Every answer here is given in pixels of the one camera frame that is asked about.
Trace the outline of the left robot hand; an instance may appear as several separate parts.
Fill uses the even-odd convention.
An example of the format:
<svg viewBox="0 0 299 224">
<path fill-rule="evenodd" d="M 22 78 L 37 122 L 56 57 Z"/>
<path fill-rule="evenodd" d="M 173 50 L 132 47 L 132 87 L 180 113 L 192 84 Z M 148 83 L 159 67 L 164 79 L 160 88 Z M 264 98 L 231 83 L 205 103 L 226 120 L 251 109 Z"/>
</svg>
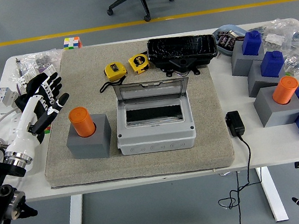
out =
<svg viewBox="0 0 299 224">
<path fill-rule="evenodd" d="M 58 73 L 41 73 L 26 85 L 26 92 L 16 100 L 22 111 L 16 137 L 7 147 L 5 162 L 8 164 L 29 164 L 35 156 L 35 148 L 42 143 L 44 131 L 69 98 L 68 93 L 60 94 L 61 76 Z"/>
</svg>

